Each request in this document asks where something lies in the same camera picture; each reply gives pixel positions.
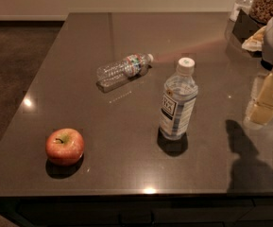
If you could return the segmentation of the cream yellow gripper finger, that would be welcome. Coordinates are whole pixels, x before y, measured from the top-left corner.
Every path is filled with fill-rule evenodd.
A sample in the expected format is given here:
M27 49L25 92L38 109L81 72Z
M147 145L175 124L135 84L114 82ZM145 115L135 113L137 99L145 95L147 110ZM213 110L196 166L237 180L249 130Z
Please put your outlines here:
M253 82L247 120L264 126L273 119L273 72L259 75Z

